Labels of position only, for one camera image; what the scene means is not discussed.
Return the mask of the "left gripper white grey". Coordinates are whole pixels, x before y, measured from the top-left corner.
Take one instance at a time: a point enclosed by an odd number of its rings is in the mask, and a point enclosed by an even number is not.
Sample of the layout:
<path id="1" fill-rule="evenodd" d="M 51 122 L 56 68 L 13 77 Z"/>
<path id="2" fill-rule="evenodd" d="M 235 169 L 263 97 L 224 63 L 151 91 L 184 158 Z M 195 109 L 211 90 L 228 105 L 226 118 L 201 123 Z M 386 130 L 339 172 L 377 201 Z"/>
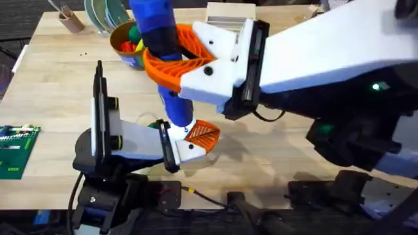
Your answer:
<path id="1" fill-rule="evenodd" d="M 220 135 L 215 125 L 192 119 L 185 127 L 158 119 L 157 127 L 122 120 L 115 97 L 93 97 L 91 126 L 76 140 L 73 168 L 85 175 L 125 175 L 163 164 L 168 172 L 204 157 Z"/>

